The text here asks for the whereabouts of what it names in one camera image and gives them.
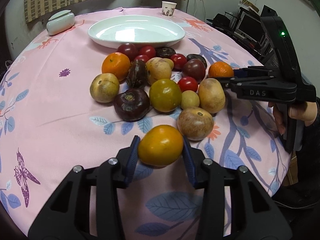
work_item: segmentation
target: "zipper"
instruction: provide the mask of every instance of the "zipper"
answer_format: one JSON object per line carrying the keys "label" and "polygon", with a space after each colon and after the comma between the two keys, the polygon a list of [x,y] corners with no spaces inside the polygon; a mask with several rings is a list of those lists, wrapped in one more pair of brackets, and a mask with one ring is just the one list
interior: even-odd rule
{"label": "zipper", "polygon": [[282,203],[280,203],[280,202],[278,202],[278,201],[275,201],[275,200],[274,200],[274,202],[275,202],[275,203],[278,203],[278,204],[280,204],[281,206],[284,206],[284,207],[286,207],[286,208],[290,208],[290,209],[305,209],[305,208],[308,208],[308,207],[315,206],[315,205],[318,203],[318,202],[316,202],[316,203],[313,203],[313,204],[310,204],[310,205],[307,205],[307,206],[304,206],[304,207],[290,207],[290,206],[287,206],[287,205],[282,204]]}

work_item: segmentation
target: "tablecloth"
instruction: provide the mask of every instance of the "tablecloth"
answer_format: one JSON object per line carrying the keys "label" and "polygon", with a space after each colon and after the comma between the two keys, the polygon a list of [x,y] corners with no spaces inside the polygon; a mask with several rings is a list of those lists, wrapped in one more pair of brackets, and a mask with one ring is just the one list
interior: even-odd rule
{"label": "tablecloth", "polygon": [[[76,17],[76,24],[57,36],[38,35],[19,55],[0,83],[0,199],[25,233],[58,184],[79,164],[96,167],[143,138],[152,127],[176,127],[180,113],[154,110],[135,123],[122,121],[112,104],[96,103],[89,87],[114,49],[95,44],[89,27],[118,15],[164,17],[161,9],[117,8]],[[260,65],[231,38],[204,22],[175,10],[185,38],[172,46],[177,53],[204,55],[208,64],[225,61],[233,68]],[[181,73],[174,72],[176,82]],[[127,89],[125,82],[120,92]],[[226,93],[225,108],[214,118],[212,133],[192,146],[224,167],[246,165],[272,195],[290,162],[266,103],[239,100]],[[194,239],[202,202],[201,190],[188,182],[181,159],[162,169],[137,164],[134,181],[118,190],[127,240]],[[95,191],[91,232],[95,234]],[[225,233],[230,231],[230,197],[226,194]]]}

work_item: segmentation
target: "hand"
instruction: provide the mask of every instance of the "hand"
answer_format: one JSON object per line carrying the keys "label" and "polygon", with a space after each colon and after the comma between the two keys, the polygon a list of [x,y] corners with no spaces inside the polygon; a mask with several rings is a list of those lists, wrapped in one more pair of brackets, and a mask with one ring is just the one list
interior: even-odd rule
{"label": "hand", "polygon": [[[276,126],[281,135],[285,133],[285,125],[283,123],[283,115],[279,111],[276,103],[269,102],[269,107],[273,107],[273,116]],[[290,118],[304,121],[305,126],[310,126],[316,120],[318,114],[317,103],[305,102],[301,105],[292,105],[288,110]]]}

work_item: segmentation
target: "paper cup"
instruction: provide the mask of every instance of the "paper cup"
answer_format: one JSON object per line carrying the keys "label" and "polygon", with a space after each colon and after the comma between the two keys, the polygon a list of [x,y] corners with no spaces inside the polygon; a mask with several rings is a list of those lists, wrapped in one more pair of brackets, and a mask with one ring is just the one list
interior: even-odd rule
{"label": "paper cup", "polygon": [[177,4],[175,2],[162,1],[162,15],[172,16],[176,5]]}

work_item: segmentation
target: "white oval plate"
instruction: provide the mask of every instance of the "white oval plate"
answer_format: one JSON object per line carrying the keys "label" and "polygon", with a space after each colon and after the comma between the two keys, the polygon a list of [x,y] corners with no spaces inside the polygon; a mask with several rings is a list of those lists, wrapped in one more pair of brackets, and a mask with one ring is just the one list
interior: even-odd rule
{"label": "white oval plate", "polygon": [[186,33],[176,23],[162,18],[121,15],[95,23],[89,28],[88,35],[102,46],[117,49],[128,42],[137,47],[171,46],[181,41]]}

